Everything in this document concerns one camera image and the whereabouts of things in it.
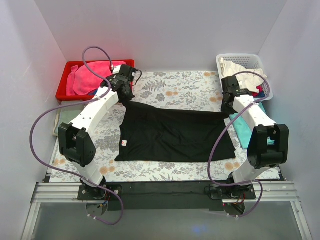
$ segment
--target floral pattern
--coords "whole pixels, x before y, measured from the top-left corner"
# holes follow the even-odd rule
[[[161,109],[180,109],[219,112],[222,90],[216,72],[146,72],[133,88],[133,101],[149,104]],[[147,181],[201,181],[209,180],[207,163],[157,162],[157,161],[114,161],[119,154],[120,125],[126,109],[114,105],[110,113],[98,124],[92,141],[96,147],[95,161],[109,182]],[[228,129],[236,148],[234,159],[211,163],[211,176],[225,180],[247,159],[247,150],[242,149],[233,126]],[[77,172],[59,151],[55,154],[54,166]],[[278,169],[264,172],[259,179],[279,179]],[[79,178],[53,170],[50,182],[79,182]]]

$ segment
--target gray wall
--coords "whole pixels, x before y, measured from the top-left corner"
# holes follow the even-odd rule
[[[56,106],[66,60],[33,0],[0,1],[0,239],[20,239],[31,197],[46,168],[32,156],[29,131]],[[54,113],[39,123],[35,147],[49,161]]]
[[[320,2],[289,0],[259,53],[274,93],[266,110],[290,130],[281,169],[299,191],[313,239],[320,239],[319,30]]]
[[[257,54],[286,0],[35,2],[67,61],[98,45],[143,71],[176,71],[214,70],[222,53]]]

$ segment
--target black garment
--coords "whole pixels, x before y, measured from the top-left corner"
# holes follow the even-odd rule
[[[226,127],[221,112],[159,109],[126,102],[116,161],[207,162],[220,133]],[[235,158],[228,132],[212,160]]]

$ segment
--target white plastic laundry basket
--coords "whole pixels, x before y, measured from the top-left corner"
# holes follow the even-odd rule
[[[263,72],[266,74],[266,71],[264,69],[264,66],[262,65],[262,62],[260,60],[260,57],[255,55],[255,54],[220,54],[218,56],[216,56],[216,64],[218,67],[218,73],[219,73],[219,78],[220,78],[220,82],[222,77],[221,74],[221,67],[220,67],[220,61],[219,59],[223,58],[226,61],[232,61],[235,64],[239,64],[243,67],[245,67],[246,69],[262,69]],[[263,92],[266,94],[268,92],[268,88],[267,88],[267,84],[263,83],[262,84],[262,89]],[[270,100],[274,97],[274,94],[272,92],[271,86],[270,86],[270,95],[268,98],[266,98],[265,100]]]

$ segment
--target teal cloth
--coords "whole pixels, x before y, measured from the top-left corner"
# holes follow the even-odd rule
[[[266,113],[266,110],[262,103],[259,103],[259,107],[262,109],[264,113]],[[233,115],[230,115],[230,119],[233,120],[238,113],[235,113]],[[235,129],[236,134],[238,135],[239,142],[241,144],[241,147],[243,149],[247,149],[250,143],[252,132],[250,130],[250,127],[246,123],[246,121],[243,119],[243,117],[239,117],[235,122],[233,123],[233,127]],[[268,145],[273,144],[275,141],[272,141],[268,138]]]

